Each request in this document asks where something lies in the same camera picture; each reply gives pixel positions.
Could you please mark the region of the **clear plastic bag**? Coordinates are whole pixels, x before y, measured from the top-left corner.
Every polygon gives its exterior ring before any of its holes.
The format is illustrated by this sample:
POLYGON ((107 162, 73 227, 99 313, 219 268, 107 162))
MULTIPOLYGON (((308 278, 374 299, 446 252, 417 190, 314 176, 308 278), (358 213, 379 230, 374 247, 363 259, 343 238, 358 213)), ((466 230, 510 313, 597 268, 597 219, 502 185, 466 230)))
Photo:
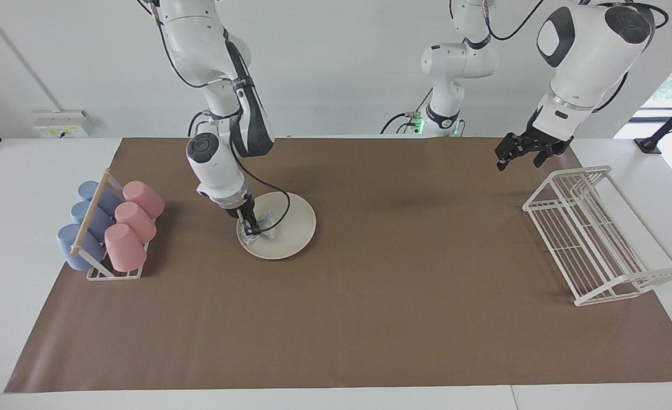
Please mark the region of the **clear plastic bag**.
POLYGON ((273 212, 267 212, 263 215, 258 216, 260 218, 263 218, 264 224, 263 228, 261 229, 260 233, 257 233, 256 235, 245 235, 243 233, 243 222, 240 222, 238 224, 237 228, 237 235, 238 239, 243 243, 243 244, 252 244, 253 242, 257 241, 258 239, 274 239, 276 236, 276 229, 273 228, 274 226, 274 217, 273 217, 273 212))

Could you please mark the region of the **cream round plate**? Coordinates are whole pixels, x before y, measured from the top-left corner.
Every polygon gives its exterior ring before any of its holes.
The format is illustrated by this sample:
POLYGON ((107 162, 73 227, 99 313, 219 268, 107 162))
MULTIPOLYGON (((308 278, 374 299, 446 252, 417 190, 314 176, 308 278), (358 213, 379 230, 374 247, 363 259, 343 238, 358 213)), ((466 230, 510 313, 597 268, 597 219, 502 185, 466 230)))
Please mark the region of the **cream round plate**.
POLYGON ((310 203, 301 196, 288 192, 288 197, 280 192, 269 192, 255 199, 256 216, 272 211, 276 236, 274 239, 258 239, 252 244, 241 246, 252 255, 266 260, 287 259, 303 250, 313 238, 316 229, 316 215, 310 203))

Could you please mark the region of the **black stand with pole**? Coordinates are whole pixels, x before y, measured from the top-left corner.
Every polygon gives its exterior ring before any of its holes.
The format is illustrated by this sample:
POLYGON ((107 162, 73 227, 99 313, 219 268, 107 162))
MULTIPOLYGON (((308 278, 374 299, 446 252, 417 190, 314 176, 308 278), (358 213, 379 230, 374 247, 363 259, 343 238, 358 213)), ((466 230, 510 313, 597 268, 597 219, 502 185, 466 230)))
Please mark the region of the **black stand with pole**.
POLYGON ((651 137, 646 137, 646 138, 635 138, 634 142, 639 148, 640 151, 642 151, 645 154, 648 155, 661 155, 662 152, 657 148, 657 145, 659 144, 659 141, 666 136, 667 134, 672 132, 672 117, 669 117, 664 124, 659 127, 656 132, 651 135, 651 137))

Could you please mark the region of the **brown table mat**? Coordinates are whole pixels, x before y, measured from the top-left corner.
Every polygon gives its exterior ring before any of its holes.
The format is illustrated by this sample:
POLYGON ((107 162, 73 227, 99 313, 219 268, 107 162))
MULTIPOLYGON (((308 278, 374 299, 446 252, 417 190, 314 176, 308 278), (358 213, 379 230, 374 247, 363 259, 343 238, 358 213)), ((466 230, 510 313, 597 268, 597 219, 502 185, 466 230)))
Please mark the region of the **brown table mat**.
POLYGON ((61 270, 6 392, 672 382, 654 294, 576 307, 525 200, 572 151, 499 172, 493 138, 282 138, 245 164, 304 197, 288 260, 237 242, 184 138, 110 169, 164 197, 138 280, 61 270))

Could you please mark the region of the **blue plastic cup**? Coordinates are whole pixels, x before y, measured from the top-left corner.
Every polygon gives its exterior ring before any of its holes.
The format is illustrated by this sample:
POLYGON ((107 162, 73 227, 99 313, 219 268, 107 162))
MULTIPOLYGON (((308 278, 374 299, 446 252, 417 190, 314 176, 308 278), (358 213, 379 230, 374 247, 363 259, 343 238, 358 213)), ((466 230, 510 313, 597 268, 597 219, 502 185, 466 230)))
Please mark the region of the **blue plastic cup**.
MULTIPOLYGON (((68 265, 70 265, 70 267, 77 272, 86 272, 86 270, 90 270, 92 268, 91 263, 84 260, 81 255, 71 254, 72 246, 76 240, 77 234, 79 233, 79 228, 81 228, 81 225, 75 223, 63 226, 63 228, 57 232, 57 240, 68 265)), ((102 262, 106 256, 106 250, 104 247, 89 232, 84 234, 83 248, 92 257, 94 257, 97 262, 102 262)))
MULTIPOLYGON (((79 185, 77 194, 81 200, 92 201, 96 190, 99 188, 99 182, 88 180, 79 185)), ((97 206, 101 208, 110 218, 115 215, 116 208, 122 203, 121 198, 109 187, 105 187, 97 202, 97 206)))
POLYGON ((99 243, 103 243, 105 241, 106 230, 114 225, 114 222, 100 207, 92 207, 92 203, 88 200, 78 202, 71 208, 71 220, 82 226, 84 218, 90 208, 92 209, 92 218, 89 222, 88 232, 91 233, 99 243))

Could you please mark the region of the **pink plastic cup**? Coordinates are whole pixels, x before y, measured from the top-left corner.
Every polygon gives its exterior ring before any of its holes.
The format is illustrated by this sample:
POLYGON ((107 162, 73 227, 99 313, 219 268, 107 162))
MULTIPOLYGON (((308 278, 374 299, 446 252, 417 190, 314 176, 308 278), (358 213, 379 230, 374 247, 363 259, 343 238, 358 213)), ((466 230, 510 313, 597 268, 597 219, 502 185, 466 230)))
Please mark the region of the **pink plastic cup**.
POLYGON ((157 228, 154 220, 138 203, 120 203, 115 209, 114 217, 117 223, 129 226, 144 245, 156 236, 157 228))
POLYGON ((137 203, 152 220, 159 218, 165 210, 165 201, 161 195, 139 180, 128 182, 122 193, 127 202, 137 203))
POLYGON ((132 272, 143 267, 147 254, 130 226, 110 226, 104 234, 104 241, 112 267, 117 272, 132 272))

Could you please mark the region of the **white cup holder rack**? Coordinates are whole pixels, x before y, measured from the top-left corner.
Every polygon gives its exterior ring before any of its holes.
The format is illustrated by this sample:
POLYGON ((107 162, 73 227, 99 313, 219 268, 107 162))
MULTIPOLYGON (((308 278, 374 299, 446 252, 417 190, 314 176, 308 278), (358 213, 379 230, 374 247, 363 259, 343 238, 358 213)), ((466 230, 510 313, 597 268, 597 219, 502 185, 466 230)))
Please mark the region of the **white cup holder rack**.
MULTIPOLYGON (((97 202, 99 202, 99 199, 101 197, 101 194, 103 192, 103 189, 105 187, 109 187, 111 190, 113 190, 119 197, 121 198, 122 202, 127 202, 125 200, 124 195, 122 193, 123 190, 123 185, 121 185, 113 176, 112 172, 110 172, 109 169, 107 169, 102 177, 97 180, 99 182, 99 188, 96 190, 96 193, 94 197, 92 198, 92 207, 97 206, 97 202)), ((104 249, 106 250, 106 256, 102 260, 102 262, 97 262, 97 260, 94 259, 86 250, 83 248, 83 241, 84 241, 84 234, 88 232, 88 226, 89 223, 91 222, 92 218, 92 209, 90 208, 88 213, 86 214, 83 225, 81 225, 81 228, 79 228, 79 233, 77 234, 76 240, 71 247, 71 254, 72 255, 81 255, 84 260, 87 262, 91 263, 92 268, 90 270, 86 270, 86 275, 89 281, 99 281, 99 282, 110 282, 110 281, 117 281, 117 280, 135 280, 135 278, 141 278, 144 270, 144 265, 141 268, 138 268, 137 270, 133 270, 132 272, 117 272, 113 267, 112 263, 110 262, 109 259, 109 254, 106 249, 106 244, 105 242, 100 243, 104 249)), ((117 223, 115 217, 112 218, 114 225, 119 224, 117 223)), ((150 242, 146 245, 144 245, 144 250, 146 251, 146 254, 148 252, 149 244, 150 242)))

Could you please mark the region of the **white wall power outlet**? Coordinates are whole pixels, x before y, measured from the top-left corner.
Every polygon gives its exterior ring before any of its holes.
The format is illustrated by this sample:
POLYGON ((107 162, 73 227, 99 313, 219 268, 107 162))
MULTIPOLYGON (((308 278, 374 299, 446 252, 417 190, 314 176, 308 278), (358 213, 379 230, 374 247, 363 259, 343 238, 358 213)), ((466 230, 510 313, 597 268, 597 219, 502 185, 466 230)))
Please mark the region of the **white wall power outlet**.
POLYGON ((83 110, 34 110, 33 128, 41 138, 89 138, 94 130, 83 110))

